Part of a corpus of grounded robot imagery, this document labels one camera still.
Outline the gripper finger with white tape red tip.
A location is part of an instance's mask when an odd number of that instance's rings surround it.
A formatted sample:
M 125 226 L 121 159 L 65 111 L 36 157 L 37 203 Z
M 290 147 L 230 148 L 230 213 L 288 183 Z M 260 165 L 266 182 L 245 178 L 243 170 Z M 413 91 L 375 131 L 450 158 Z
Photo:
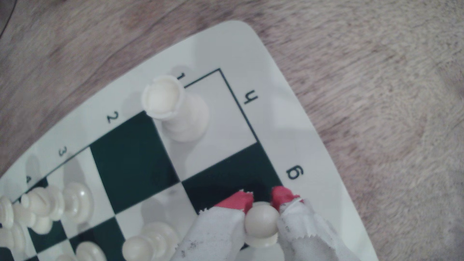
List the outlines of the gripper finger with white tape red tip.
M 245 216 L 254 201 L 242 190 L 200 211 L 172 261 L 234 261 L 245 243 Z
M 277 241 L 286 261 L 360 260 L 308 199 L 276 186 L 271 190 L 271 205 L 279 212 Z

